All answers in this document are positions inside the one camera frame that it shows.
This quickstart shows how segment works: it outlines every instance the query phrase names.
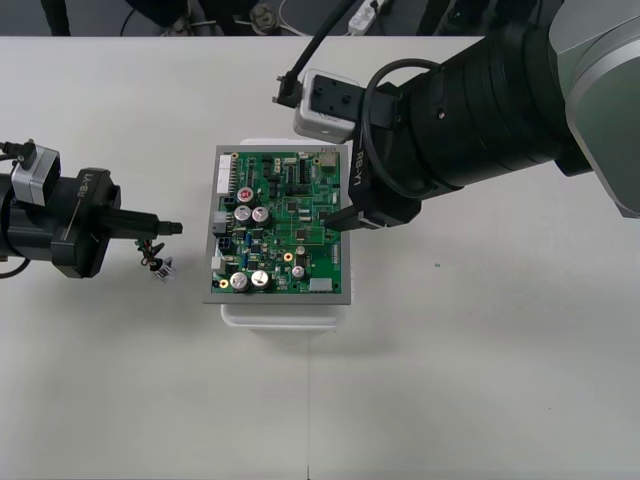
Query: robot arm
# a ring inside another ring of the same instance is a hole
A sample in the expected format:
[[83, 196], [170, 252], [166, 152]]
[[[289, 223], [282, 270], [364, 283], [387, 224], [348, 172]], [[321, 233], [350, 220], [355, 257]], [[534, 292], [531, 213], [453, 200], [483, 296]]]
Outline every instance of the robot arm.
[[[330, 228], [405, 224], [423, 200], [549, 161], [567, 176], [595, 171], [623, 215], [640, 217], [636, 0], [567, 0], [550, 29], [510, 25], [439, 66], [394, 62], [366, 90], [313, 70], [298, 82], [299, 64], [274, 99], [296, 109], [296, 132], [353, 140], [353, 205]], [[430, 70], [377, 85], [404, 66]]]
[[[0, 260], [22, 257], [51, 262], [71, 278], [95, 276], [114, 238], [147, 241], [182, 233], [182, 225], [156, 215], [120, 210], [120, 187], [108, 170], [87, 168], [77, 178], [60, 177], [60, 154], [36, 145], [0, 143], [0, 160], [13, 160], [11, 175], [0, 174]], [[157, 273], [162, 245], [140, 243], [145, 265]]]

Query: black connector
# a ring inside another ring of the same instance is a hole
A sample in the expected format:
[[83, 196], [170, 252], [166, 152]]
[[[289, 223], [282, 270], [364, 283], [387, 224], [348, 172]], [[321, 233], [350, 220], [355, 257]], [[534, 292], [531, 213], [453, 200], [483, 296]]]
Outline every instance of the black connector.
[[218, 237], [218, 249], [222, 253], [229, 253], [233, 250], [233, 243], [230, 237]]

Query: white table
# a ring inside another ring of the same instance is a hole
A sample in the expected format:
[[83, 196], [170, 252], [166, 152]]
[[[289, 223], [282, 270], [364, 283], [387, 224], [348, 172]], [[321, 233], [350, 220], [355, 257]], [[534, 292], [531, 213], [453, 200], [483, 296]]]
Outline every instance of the white table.
[[[332, 38], [313, 65], [364, 82], [470, 43]], [[123, 208], [185, 227], [171, 284], [130, 242], [91, 281], [0, 283], [0, 477], [637, 478], [640, 222], [594, 175], [549, 164], [355, 233], [337, 333], [231, 330], [200, 303], [215, 145], [293, 136], [271, 96], [304, 45], [0, 39], [0, 137], [107, 167]]]

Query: white connector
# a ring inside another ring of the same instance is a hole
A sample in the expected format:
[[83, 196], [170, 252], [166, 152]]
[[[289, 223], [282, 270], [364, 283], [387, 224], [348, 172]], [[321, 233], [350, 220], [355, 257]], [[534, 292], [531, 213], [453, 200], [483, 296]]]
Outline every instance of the white connector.
[[[380, 12], [380, 9], [386, 3], [386, 0], [376, 1], [378, 3], [377, 10]], [[349, 20], [349, 33], [351, 35], [357, 37], [364, 35], [367, 33], [369, 28], [371, 28], [373, 22], [375, 22], [378, 13], [376, 13], [376, 10], [371, 6], [371, 3], [373, 3], [373, 0], [364, 0], [356, 14], [351, 17], [351, 20]]]

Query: electrolytic capacitor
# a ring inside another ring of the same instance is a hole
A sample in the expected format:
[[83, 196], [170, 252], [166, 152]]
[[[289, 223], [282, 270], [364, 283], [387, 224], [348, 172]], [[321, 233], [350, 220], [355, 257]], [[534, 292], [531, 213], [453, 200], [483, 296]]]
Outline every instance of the electrolytic capacitor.
[[253, 205], [255, 195], [251, 187], [242, 187], [240, 190], [238, 190], [238, 194], [236, 196], [238, 197], [240, 205]]
[[240, 205], [234, 210], [233, 218], [240, 225], [249, 225], [251, 223], [251, 209], [246, 205]]
[[256, 222], [258, 227], [264, 227], [271, 220], [271, 215], [269, 214], [269, 209], [266, 207], [256, 207], [253, 209], [251, 213], [251, 217], [253, 221]]
[[249, 279], [243, 272], [236, 272], [231, 275], [229, 283], [234, 292], [246, 292], [249, 288]]
[[291, 269], [291, 275], [296, 280], [302, 280], [305, 275], [304, 267], [296, 266]]
[[269, 274], [264, 270], [257, 270], [253, 272], [253, 275], [251, 275], [251, 283], [258, 290], [264, 290], [267, 288], [270, 281], [271, 277], [269, 277]]

